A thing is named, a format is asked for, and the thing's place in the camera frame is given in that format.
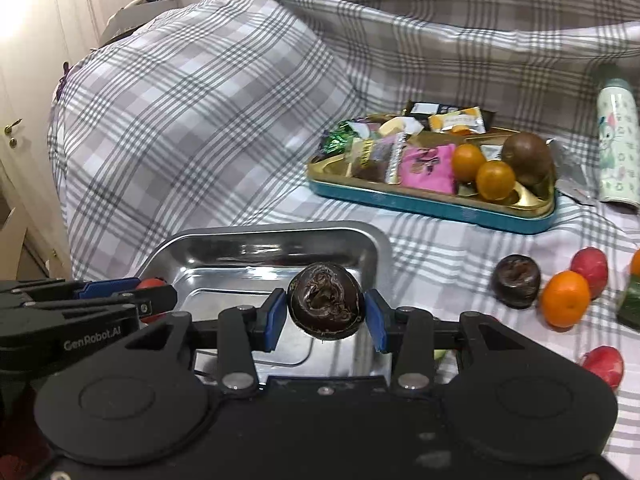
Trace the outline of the teal gold snack tin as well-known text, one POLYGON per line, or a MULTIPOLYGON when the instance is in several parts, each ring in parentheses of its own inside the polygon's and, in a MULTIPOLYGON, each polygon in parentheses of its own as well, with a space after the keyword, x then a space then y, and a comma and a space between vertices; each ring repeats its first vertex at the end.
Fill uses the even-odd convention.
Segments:
MULTIPOLYGON (((504 141, 515 133, 519 132, 500 128, 479 136, 445 136, 424 131, 416 140, 408 141, 406 148, 434 148, 444 144, 457 147, 469 143, 480 148, 489 162, 501 160, 504 141)), ((516 234, 537 234, 548 229, 555 214, 554 163, 552 173, 539 184, 522 185, 516 180, 514 190, 505 200, 490 202, 480 197, 475 181, 461 183, 454 179, 456 190, 449 195, 353 178, 346 158, 348 152, 327 158, 314 157, 307 162, 307 178, 316 194, 516 234)))

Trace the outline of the large orange mandarin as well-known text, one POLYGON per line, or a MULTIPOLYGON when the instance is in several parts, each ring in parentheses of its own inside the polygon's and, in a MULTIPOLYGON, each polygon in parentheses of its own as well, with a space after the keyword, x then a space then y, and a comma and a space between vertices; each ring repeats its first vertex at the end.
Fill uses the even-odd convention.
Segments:
POLYGON ((574 271, 552 276, 539 297, 542 317, 551 326, 568 330, 586 313, 591 296, 587 280, 574 271))

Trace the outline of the green foil candy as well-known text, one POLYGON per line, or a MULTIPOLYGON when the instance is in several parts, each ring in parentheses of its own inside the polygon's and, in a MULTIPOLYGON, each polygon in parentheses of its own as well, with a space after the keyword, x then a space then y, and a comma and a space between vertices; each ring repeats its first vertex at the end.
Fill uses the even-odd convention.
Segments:
POLYGON ((319 140, 318 154, 324 158, 343 154, 350 147, 352 141, 359 138, 360 134, 350 122, 342 120, 333 128, 323 131, 319 140))

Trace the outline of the kumquat left in tin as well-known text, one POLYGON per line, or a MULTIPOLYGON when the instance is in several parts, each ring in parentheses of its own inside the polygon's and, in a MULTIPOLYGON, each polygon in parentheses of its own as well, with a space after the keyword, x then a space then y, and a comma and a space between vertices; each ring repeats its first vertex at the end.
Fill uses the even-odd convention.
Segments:
POLYGON ((485 155, 476 145, 460 144, 452 155, 451 170, 458 182, 470 183, 475 181, 478 170, 485 162, 485 155))

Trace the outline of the plaid bed sheet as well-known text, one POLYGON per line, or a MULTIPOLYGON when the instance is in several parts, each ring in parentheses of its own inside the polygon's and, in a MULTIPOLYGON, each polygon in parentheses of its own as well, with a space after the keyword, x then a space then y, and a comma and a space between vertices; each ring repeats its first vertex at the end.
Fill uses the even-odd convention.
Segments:
POLYGON ((119 278, 163 240, 204 226, 359 220, 393 245, 394 304, 444 318, 479 310, 577 359, 607 344, 626 372, 605 453, 639 474, 639 335, 617 296, 639 247, 635 214, 562 198, 548 231, 509 234, 314 195, 305 165, 346 118, 424 99, 496 113, 558 139, 599 169, 593 71, 639 78, 639 0, 200 0, 76 64, 56 95, 49 156, 72 272, 119 278), (608 284, 568 330, 539 297, 576 252, 608 260, 608 284), (490 287, 508 255, 539 266, 534 303, 490 287))

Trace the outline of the silver foil packet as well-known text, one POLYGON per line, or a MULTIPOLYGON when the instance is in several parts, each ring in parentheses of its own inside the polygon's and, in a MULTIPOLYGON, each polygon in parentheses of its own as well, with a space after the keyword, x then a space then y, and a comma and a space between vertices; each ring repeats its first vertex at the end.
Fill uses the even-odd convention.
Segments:
POLYGON ((558 139, 548 139, 546 144, 555 166, 556 189, 578 204, 596 206, 582 164, 558 139))

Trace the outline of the clear dried fruit packet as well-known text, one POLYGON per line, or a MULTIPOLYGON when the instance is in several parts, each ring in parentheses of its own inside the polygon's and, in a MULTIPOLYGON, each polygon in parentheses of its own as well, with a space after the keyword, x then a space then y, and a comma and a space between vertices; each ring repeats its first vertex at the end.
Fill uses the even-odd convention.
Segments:
POLYGON ((401 132, 379 139, 355 140, 346 155, 350 162, 350 175, 369 182, 398 185, 407 138, 401 132))

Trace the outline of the red radish upper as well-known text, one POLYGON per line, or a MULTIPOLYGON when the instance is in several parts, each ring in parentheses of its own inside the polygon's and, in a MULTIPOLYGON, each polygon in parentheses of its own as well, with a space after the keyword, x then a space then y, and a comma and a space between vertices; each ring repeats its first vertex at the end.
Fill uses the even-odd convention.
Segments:
POLYGON ((586 247, 578 250, 570 263, 570 270, 587 281, 592 299, 598 298, 608 284, 608 260, 598 248, 586 247))

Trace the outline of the red radish lower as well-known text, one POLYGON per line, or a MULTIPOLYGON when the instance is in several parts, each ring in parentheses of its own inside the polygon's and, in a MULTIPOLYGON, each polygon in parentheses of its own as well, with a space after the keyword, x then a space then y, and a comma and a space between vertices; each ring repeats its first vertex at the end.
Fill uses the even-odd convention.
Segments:
POLYGON ((600 346, 585 353, 579 364, 600 377, 614 391, 620 388, 625 373, 625 363, 620 352, 611 346, 600 346))

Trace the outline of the black snack packet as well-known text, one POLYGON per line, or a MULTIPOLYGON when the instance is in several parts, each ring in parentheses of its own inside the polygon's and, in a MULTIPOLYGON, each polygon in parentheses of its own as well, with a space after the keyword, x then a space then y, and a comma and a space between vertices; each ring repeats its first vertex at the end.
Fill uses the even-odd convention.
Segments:
MULTIPOLYGON (((446 103, 408 101, 402 110, 401 115, 414 117, 417 120, 420 120, 420 122, 426 122, 427 118, 432 115, 452 113, 457 112, 458 110, 463 110, 463 106, 446 103)), ((482 114, 485 127, 491 128, 494 123, 496 113, 492 110, 485 110, 484 108, 481 108, 480 114, 482 114)))

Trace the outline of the pink snack packet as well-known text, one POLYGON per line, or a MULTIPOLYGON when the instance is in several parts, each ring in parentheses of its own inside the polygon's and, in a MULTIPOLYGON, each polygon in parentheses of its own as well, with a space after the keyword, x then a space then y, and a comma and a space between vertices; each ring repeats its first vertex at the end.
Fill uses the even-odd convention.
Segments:
POLYGON ((404 188, 454 194, 456 181, 451 161, 455 149, 454 144, 405 148, 399 166, 399 184, 404 188))

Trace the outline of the stainless steel tray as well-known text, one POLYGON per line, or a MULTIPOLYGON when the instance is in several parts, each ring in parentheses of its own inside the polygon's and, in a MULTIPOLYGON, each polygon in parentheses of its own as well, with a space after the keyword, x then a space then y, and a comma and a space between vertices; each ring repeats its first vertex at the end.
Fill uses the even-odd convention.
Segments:
MULTIPOLYGON (((361 288, 390 296, 393 255, 387 236, 359 221, 196 229, 165 240, 142 263, 138 278, 161 278, 178 296, 176 307, 195 321, 224 309, 259 307, 276 288, 315 262, 337 263, 361 288)), ((365 327, 337 341, 311 337, 285 323, 277 347, 254 355, 259 380, 390 374, 390 357, 375 351, 365 327)))

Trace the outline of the brown round fruit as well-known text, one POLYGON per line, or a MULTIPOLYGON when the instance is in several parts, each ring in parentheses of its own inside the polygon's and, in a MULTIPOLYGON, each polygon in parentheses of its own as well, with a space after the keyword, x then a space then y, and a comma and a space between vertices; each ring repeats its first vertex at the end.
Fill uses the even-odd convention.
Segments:
POLYGON ((522 185, 537 185, 552 173, 553 159, 548 145, 533 133, 509 136, 503 143, 500 157, 522 185))

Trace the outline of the red radish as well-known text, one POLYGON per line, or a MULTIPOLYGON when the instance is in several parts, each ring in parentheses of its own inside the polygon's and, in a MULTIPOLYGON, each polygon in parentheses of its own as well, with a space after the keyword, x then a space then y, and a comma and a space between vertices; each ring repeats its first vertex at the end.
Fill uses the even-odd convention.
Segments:
POLYGON ((600 377, 614 391, 620 388, 625 373, 625 363, 620 352, 611 346, 600 346, 585 353, 579 364, 600 377))
POLYGON ((578 250, 570 263, 570 270, 587 281, 592 299, 598 298, 608 284, 608 260, 598 248, 586 247, 578 250))

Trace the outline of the small orange mandarin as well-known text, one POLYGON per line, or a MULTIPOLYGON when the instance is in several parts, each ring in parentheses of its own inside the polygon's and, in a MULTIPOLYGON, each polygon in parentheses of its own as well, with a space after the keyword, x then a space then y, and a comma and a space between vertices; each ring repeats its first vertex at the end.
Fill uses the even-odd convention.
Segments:
POLYGON ((640 276, 640 249, 638 249, 632 256, 629 272, 632 276, 636 276, 637 278, 640 276))

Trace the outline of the kumquat in tin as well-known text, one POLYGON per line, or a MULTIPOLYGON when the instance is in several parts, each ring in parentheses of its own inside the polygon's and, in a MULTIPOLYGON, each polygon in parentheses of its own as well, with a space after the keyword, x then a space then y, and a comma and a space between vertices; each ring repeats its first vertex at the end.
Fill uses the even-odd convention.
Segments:
POLYGON ((475 181, 478 170, 485 162, 485 155, 476 145, 460 144, 452 155, 451 170, 458 182, 470 183, 475 181))
POLYGON ((515 182, 513 169, 501 160, 484 162, 475 178, 478 194, 490 202, 505 200, 514 190, 515 182))

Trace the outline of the dark mangosteen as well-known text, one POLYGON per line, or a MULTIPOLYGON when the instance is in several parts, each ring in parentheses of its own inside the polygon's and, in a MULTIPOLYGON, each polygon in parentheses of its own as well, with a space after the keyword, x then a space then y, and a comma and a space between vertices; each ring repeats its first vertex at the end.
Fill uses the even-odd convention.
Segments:
POLYGON ((532 258, 518 254, 502 258, 490 279, 496 298, 512 309, 530 307, 538 296, 540 284, 538 264, 532 258))
POLYGON ((317 262, 288 284, 288 314, 306 334, 322 340, 352 336, 366 317, 363 292, 344 266, 317 262))

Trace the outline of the red cherry tomato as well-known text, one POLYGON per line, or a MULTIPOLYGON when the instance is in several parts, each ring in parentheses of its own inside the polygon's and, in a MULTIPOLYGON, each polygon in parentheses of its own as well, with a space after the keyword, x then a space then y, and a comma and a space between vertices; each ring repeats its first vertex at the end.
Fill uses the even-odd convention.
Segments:
POLYGON ((136 287, 134 296, 138 300, 142 323, 152 323, 166 311, 164 307, 166 285, 162 278, 146 278, 136 287))

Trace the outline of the cucumber chunk on side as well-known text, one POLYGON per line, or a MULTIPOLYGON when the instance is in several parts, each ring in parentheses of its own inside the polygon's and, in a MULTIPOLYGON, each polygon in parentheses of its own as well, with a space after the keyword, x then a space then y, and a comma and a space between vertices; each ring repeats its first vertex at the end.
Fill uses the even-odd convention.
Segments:
POLYGON ((634 330, 640 328, 640 281, 631 275, 626 289, 620 293, 616 312, 617 321, 634 330))

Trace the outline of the kumquat right in tin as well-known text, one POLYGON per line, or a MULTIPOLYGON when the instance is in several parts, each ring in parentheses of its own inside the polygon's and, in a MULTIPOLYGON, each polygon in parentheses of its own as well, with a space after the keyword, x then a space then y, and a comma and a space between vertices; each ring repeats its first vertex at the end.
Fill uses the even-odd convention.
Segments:
POLYGON ((478 194, 490 202, 505 200, 514 190, 515 182, 513 169, 501 160, 484 162, 475 178, 478 194))

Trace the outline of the orange pastry packet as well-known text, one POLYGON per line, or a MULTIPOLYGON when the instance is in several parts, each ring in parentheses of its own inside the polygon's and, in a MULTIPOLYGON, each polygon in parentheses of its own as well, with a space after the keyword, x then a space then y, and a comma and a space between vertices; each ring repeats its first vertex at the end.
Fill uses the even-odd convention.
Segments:
POLYGON ((428 118, 428 124, 432 131, 439 133, 484 134, 486 132, 482 111, 478 106, 434 114, 428 118))

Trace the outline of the white green cartoon bottle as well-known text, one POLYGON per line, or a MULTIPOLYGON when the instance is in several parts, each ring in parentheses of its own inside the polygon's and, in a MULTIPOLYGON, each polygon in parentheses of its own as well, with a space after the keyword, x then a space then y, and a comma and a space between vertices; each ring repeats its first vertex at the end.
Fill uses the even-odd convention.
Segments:
POLYGON ((597 73, 599 198, 639 208, 639 116, 631 85, 619 67, 602 65, 597 73))

